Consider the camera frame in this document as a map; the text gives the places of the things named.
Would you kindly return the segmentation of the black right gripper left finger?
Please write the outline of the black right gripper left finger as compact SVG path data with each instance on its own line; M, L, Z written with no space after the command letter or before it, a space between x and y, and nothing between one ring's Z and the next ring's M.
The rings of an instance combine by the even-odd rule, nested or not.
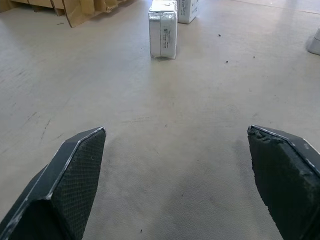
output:
M95 200L104 127L65 140L0 222L0 240L82 240Z

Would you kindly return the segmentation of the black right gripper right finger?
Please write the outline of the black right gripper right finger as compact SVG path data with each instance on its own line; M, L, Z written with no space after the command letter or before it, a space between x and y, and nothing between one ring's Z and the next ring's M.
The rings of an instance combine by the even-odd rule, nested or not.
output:
M251 125L254 180L283 240L320 240L320 152L304 138Z

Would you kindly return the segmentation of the white packet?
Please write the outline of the white packet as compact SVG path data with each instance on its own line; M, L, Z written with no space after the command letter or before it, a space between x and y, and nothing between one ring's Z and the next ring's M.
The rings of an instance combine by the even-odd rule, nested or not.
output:
M190 24L198 14L200 0L176 0L177 21L181 24Z
M148 10L150 56L175 59L178 7L176 0L153 0Z

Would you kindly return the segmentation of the white rounded object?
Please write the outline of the white rounded object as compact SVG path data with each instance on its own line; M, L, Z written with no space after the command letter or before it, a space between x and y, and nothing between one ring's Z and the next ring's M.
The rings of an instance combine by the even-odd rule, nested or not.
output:
M307 45L306 49L309 53L320 56L320 27Z

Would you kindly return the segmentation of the brown cardboard pieces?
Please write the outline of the brown cardboard pieces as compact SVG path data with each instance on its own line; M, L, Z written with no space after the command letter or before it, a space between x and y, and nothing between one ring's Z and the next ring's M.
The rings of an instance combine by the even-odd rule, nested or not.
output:
M35 13L51 10L75 28L91 20L111 18L136 3L149 6L151 0L0 0L0 13L20 7L31 7Z

